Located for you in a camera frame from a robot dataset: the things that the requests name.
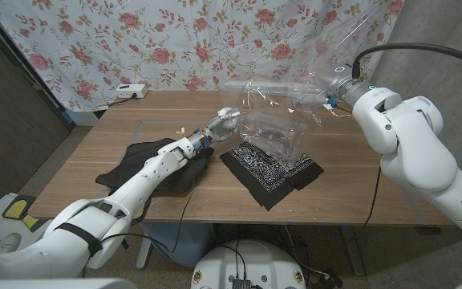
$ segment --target white power strip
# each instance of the white power strip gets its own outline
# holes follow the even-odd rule
[[[115,91],[119,98],[130,98],[133,93],[136,93],[136,98],[144,98],[149,90],[145,84],[121,84]]]

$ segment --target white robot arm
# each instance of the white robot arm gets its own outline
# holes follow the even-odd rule
[[[381,169],[446,214],[462,229],[462,171],[438,139],[443,118],[434,104],[372,83],[355,82],[345,65],[334,70],[329,95],[349,104],[368,144],[383,154]]]
[[[116,252],[132,219],[152,191],[171,173],[185,166],[201,147],[233,133],[239,112],[219,111],[207,128],[158,150],[144,167],[111,196],[79,200],[65,208],[43,238],[17,252],[0,254],[0,279],[74,278],[85,267],[100,268]]]

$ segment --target clear plastic bag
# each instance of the clear plastic bag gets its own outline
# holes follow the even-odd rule
[[[300,157],[321,128],[318,109],[327,103],[334,66],[352,63],[360,51],[375,45],[367,38],[386,17],[380,11],[333,22],[320,35],[305,39],[278,79],[253,75],[226,82],[221,97],[226,107],[241,112],[242,140],[283,160]]]

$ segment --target white shoe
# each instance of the white shoe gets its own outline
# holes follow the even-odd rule
[[[21,243],[21,235],[12,233],[0,240],[0,254],[14,252]]]

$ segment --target wire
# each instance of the wire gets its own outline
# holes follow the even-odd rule
[[[239,278],[238,277],[238,244],[240,244],[240,239],[238,239],[237,246],[236,246],[235,251],[234,251],[234,258],[237,261],[237,278]]]
[[[327,273],[324,273],[322,271],[318,271],[318,270],[315,270],[311,267],[308,267],[307,265],[305,265],[304,263],[302,263],[298,257],[297,257],[297,253],[295,253],[295,247],[294,247],[294,241],[292,240],[292,236],[290,235],[290,231],[288,230],[288,226],[284,225],[285,226],[285,230],[286,230],[286,233],[288,234],[288,239],[290,240],[290,244],[291,244],[291,247],[292,247],[292,250],[294,251],[294,257],[295,257],[295,260],[297,261],[297,263],[301,266],[301,267],[304,267],[306,268],[307,270],[309,271],[312,271],[314,273],[317,273],[317,274],[320,274],[320,275],[324,275],[328,278],[330,278],[329,274]]]
[[[112,105],[116,105],[116,104],[123,104],[125,102],[128,102],[128,101],[132,101],[136,98],[136,93],[133,93],[132,94],[132,97],[126,99],[126,100],[122,100],[122,101],[119,101],[119,102],[116,102],[116,103],[113,103],[113,104],[109,104],[108,107],[111,107]]]
[[[181,223],[183,222],[183,217],[184,217],[184,212],[186,211],[186,207],[188,207],[188,204],[190,203],[190,199],[192,198],[193,187],[195,186],[195,184],[196,184],[196,178],[194,176],[192,179],[192,189],[190,190],[190,195],[188,196],[188,200],[186,201],[186,204],[184,205],[183,213],[181,214],[181,218],[180,218],[180,222],[177,224],[176,243],[174,243],[174,247],[172,248],[172,250],[169,251],[170,254],[174,253],[174,251],[177,248],[177,243],[180,241]]]
[[[361,69],[359,68],[359,60],[367,54],[376,51],[385,51],[391,49],[416,49],[416,50],[424,50],[424,51],[433,51],[442,53],[445,55],[450,55],[452,57],[462,59],[462,51],[458,51],[456,49],[452,49],[449,47],[444,47],[440,45],[434,44],[426,44],[426,43],[392,43],[392,44],[383,44],[378,45],[375,47],[371,47],[361,51],[358,56],[356,56],[354,62],[352,63],[352,78],[357,79],[361,75]]]
[[[370,218],[372,217],[372,213],[374,212],[374,205],[375,205],[375,199],[377,198],[377,189],[379,188],[379,179],[381,178],[381,165],[379,165],[379,171],[377,172],[377,181],[375,182],[375,191],[374,191],[374,198],[372,199],[372,205],[370,207],[370,213],[368,214],[367,220],[363,223],[361,226],[360,231],[358,232],[361,233],[363,229],[367,226],[368,221],[370,221]],[[350,238],[346,243],[345,246],[349,245],[349,243],[354,240],[356,237]]]
[[[241,263],[244,265],[244,280],[245,280],[245,277],[247,276],[246,274],[246,271],[245,271],[245,261],[244,261],[244,258],[241,256],[240,252],[238,252],[238,250],[234,250],[233,248],[231,247],[228,247],[226,245],[219,245],[221,247],[224,247],[224,248],[227,248],[227,249],[230,249],[231,251],[234,251],[236,254],[238,254],[238,256],[240,256],[241,258]]]
[[[350,110],[347,110],[347,109],[345,109],[345,108],[340,108],[338,105],[337,105],[337,106],[335,106],[334,108],[337,108],[337,109],[339,109],[339,110],[341,110],[341,111],[343,111],[343,112],[349,112],[349,113],[352,113],[352,111],[350,111]]]
[[[333,112],[332,110],[330,110],[330,113],[331,113],[333,116],[340,117],[340,118],[345,118],[345,117],[352,116],[351,114],[340,116],[339,114],[336,114],[336,112]]]
[[[144,235],[144,234],[135,234],[135,233],[119,233],[119,234],[113,234],[113,235],[110,235],[108,237],[105,237],[103,239],[101,239],[101,242],[105,242],[107,241],[108,239],[111,239],[111,238],[115,238],[115,237],[120,237],[120,236],[135,236],[135,237],[141,237],[141,238],[146,238],[146,239],[149,239],[153,242],[156,242],[158,244],[160,244],[161,246],[165,246],[162,242],[154,239],[154,238],[151,238],[147,235]]]

